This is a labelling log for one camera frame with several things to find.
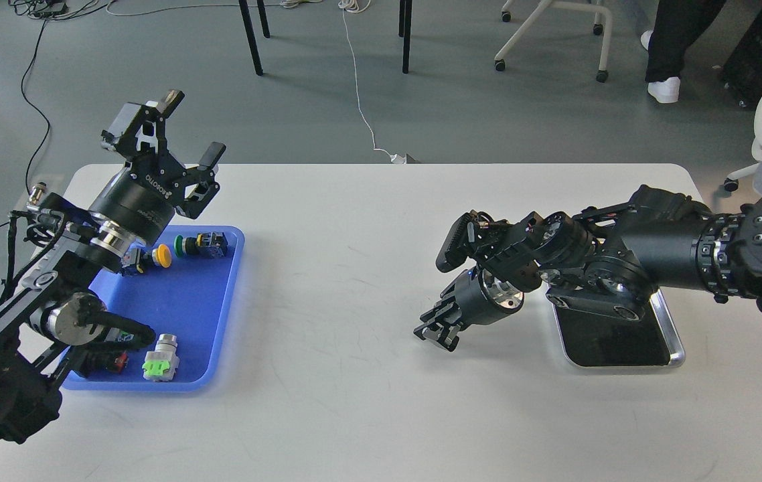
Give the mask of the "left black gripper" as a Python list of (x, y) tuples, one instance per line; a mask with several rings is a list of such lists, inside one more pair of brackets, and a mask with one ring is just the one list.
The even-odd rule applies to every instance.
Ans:
[(127, 102), (100, 134), (100, 146), (120, 155), (124, 164), (94, 199), (90, 213), (148, 244), (173, 217), (200, 217), (220, 189), (216, 166), (225, 144), (210, 143), (197, 167), (189, 169), (167, 146), (166, 121), (184, 97), (181, 90), (170, 90), (161, 100)]

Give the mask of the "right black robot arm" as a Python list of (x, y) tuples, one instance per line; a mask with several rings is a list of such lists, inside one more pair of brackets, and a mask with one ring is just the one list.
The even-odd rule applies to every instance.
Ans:
[(718, 304), (754, 299), (762, 313), (762, 198), (737, 214), (714, 214), (690, 196), (642, 184), (628, 202), (577, 216), (528, 214), (518, 223), (470, 211), (443, 241), (436, 267), (475, 266), (445, 287), (414, 334), (454, 351), (459, 333), (522, 308), (548, 286), (557, 311), (613, 319), (615, 339), (646, 341), (642, 323), (663, 287), (709, 292)]

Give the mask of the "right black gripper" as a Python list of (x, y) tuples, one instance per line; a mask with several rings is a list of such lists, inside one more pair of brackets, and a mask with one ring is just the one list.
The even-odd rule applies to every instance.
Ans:
[(524, 299), (521, 290), (491, 272), (469, 268), (443, 290), (441, 299), (420, 316), (422, 324), (412, 332), (451, 353), (464, 326), (490, 325), (509, 317), (522, 308)]

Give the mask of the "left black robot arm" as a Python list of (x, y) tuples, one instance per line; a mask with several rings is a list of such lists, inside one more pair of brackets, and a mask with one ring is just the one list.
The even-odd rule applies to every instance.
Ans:
[(147, 347), (148, 325), (116, 315), (90, 289), (100, 271), (118, 272), (136, 242), (152, 245), (174, 216), (196, 219), (218, 194), (214, 141), (196, 167), (167, 148), (165, 122), (184, 94), (122, 106), (102, 132), (103, 149), (124, 167), (87, 210), (36, 183), (23, 210), (10, 213), (9, 236), (26, 218), (40, 247), (5, 284), (0, 301), (0, 440), (23, 443), (59, 416), (62, 382), (89, 354)]

